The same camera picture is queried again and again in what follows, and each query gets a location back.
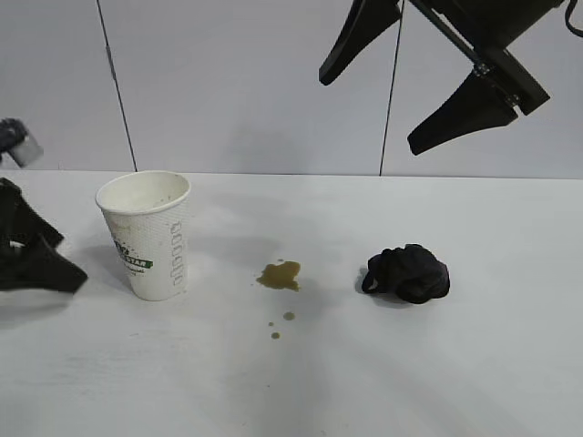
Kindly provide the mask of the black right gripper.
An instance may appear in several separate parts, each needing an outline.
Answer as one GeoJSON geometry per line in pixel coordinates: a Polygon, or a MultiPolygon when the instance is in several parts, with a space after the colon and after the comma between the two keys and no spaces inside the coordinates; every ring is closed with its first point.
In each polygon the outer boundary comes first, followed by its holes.
{"type": "MultiPolygon", "coordinates": [[[[549,100],[546,90],[508,47],[559,1],[413,1],[472,63],[460,87],[407,137],[418,156],[477,131],[505,127],[549,100]]],[[[401,18],[398,1],[353,0],[332,50],[319,68],[330,85],[373,40],[401,18]]]]}

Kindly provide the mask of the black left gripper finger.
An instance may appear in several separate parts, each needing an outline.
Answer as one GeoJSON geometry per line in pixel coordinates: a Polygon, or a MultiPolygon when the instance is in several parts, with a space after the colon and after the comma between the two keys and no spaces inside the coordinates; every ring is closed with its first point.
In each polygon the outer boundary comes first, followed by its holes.
{"type": "Polygon", "coordinates": [[[64,236],[40,217],[25,201],[22,190],[7,178],[1,178],[1,243],[24,246],[42,237],[56,248],[64,236]]]}
{"type": "Polygon", "coordinates": [[[86,281],[87,274],[41,235],[26,245],[9,242],[1,249],[1,291],[78,291],[86,281]]]}

